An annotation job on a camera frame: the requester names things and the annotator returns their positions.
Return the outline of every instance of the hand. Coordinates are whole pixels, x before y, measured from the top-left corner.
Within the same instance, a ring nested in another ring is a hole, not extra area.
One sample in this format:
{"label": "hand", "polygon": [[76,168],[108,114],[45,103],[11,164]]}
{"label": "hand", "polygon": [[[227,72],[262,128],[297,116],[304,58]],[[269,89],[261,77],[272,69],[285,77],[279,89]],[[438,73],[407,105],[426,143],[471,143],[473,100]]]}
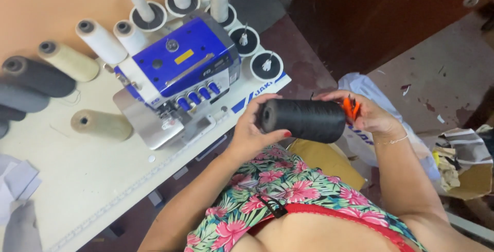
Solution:
{"label": "hand", "polygon": [[331,93],[319,94],[313,100],[343,102],[350,95],[360,103],[360,110],[357,113],[353,126],[356,129],[365,130],[379,136],[395,134],[397,130],[403,129],[400,122],[388,111],[380,108],[368,98],[346,90],[338,90]]}
{"label": "hand", "polygon": [[228,154],[228,158],[238,160],[239,164],[243,164],[255,158],[264,147],[292,135],[287,129],[262,134],[255,125],[256,114],[261,107],[260,105],[270,99],[276,98],[281,98],[281,96],[277,94],[264,94],[250,101],[244,114],[240,116],[235,126],[235,133],[233,134],[230,146],[224,152],[224,154]]}

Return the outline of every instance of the orange wall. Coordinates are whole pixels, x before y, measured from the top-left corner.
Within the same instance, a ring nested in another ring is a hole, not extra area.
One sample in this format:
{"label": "orange wall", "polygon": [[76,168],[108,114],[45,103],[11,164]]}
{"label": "orange wall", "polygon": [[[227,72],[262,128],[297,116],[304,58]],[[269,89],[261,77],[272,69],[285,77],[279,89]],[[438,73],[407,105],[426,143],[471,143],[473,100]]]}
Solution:
{"label": "orange wall", "polygon": [[0,8],[3,62],[12,55],[36,58],[38,45],[47,39],[95,57],[75,33],[78,21],[92,18],[112,31],[117,21],[128,19],[133,4],[130,0],[2,0]]}

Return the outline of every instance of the overlock sewing machine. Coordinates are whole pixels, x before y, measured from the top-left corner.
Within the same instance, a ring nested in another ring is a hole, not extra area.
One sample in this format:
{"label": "overlock sewing machine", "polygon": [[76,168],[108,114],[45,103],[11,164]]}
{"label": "overlock sewing machine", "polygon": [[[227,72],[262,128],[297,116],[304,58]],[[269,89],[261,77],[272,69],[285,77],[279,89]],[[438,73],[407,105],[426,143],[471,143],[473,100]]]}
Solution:
{"label": "overlock sewing machine", "polygon": [[200,10],[182,21],[114,68],[125,86],[114,102],[152,150],[178,139],[192,142],[212,129],[211,105],[240,77],[237,48],[218,22]]}

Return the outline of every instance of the woman's left hand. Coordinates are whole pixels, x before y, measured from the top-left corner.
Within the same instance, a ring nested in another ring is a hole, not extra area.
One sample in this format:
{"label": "woman's left hand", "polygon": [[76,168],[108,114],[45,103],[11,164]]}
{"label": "woman's left hand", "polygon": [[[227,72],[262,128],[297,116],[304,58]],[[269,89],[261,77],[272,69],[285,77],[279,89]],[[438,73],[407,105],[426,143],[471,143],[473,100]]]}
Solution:
{"label": "woman's left hand", "polygon": [[277,94],[264,94],[250,101],[244,114],[240,116],[237,125],[235,126],[235,133],[233,134],[230,146],[228,146],[224,152],[224,154],[228,155],[228,158],[237,160],[237,163],[239,164],[249,162],[249,160],[255,158],[264,147],[292,135],[287,129],[280,129],[268,134],[262,134],[255,125],[257,118],[256,114],[261,107],[260,105],[270,99],[276,98],[281,98],[281,96]]}

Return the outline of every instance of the bracelet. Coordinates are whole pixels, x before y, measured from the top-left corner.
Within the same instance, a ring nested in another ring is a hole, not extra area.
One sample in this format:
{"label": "bracelet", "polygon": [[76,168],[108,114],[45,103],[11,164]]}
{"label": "bracelet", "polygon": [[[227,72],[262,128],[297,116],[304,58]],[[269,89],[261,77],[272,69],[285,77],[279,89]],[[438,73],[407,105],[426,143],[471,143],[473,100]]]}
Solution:
{"label": "bracelet", "polygon": [[376,144],[378,144],[378,145],[379,145],[379,144],[383,144],[383,145],[387,145],[387,144],[394,144],[394,143],[396,143],[396,142],[398,142],[398,141],[402,141],[402,140],[404,140],[404,139],[406,139],[406,138],[408,138],[408,134],[407,134],[405,137],[403,137],[402,139],[398,139],[398,140],[391,140],[391,141],[390,141],[390,142],[388,142],[388,143],[376,143]]}

